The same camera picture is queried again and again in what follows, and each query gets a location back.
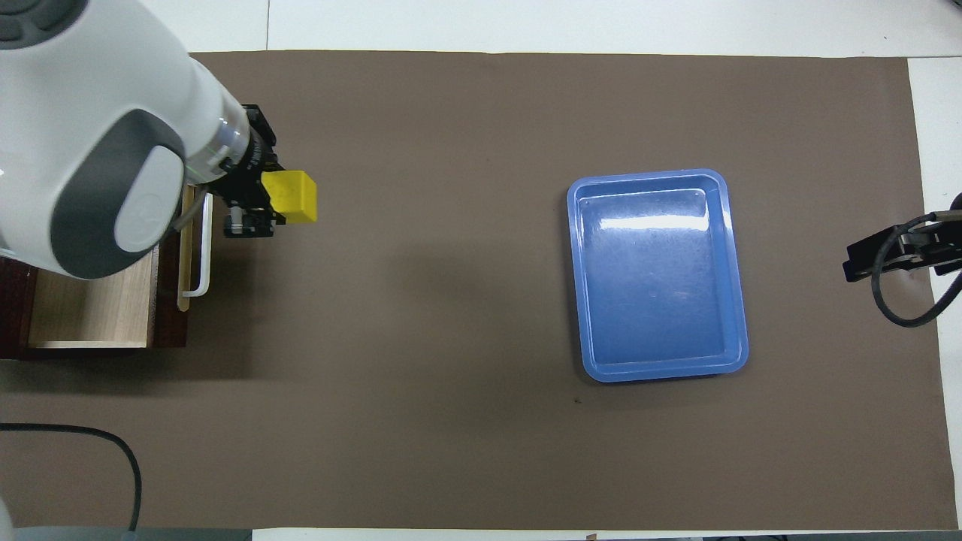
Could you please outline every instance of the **brown mat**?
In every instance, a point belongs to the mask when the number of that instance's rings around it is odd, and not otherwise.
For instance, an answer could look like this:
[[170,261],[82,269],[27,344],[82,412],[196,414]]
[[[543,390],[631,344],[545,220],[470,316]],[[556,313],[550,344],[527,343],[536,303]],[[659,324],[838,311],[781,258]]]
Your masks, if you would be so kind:
[[[4,420],[128,438],[146,526],[955,528],[935,327],[841,268],[922,210],[904,60],[199,58],[320,223],[217,239],[185,350],[0,371]],[[565,191],[685,167],[728,181],[747,366],[593,383]],[[931,302],[924,272],[887,287]],[[19,524],[123,523],[106,446],[4,437]]]

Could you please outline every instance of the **yellow cube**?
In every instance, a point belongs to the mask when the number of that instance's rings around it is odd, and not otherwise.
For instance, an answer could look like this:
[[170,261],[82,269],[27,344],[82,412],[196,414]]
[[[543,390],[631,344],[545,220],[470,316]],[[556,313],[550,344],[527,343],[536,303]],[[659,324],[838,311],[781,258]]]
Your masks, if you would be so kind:
[[270,206],[288,223],[317,221],[317,184],[306,172],[265,172],[261,182],[270,195]]

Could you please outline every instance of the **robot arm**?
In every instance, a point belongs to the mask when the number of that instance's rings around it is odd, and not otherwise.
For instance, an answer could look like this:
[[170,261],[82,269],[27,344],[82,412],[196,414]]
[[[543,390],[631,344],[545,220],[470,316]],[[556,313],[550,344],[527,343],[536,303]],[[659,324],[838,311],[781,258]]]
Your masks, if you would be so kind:
[[225,199],[228,236],[270,236],[274,144],[139,2],[0,2],[0,255],[121,271],[171,230],[185,183]]

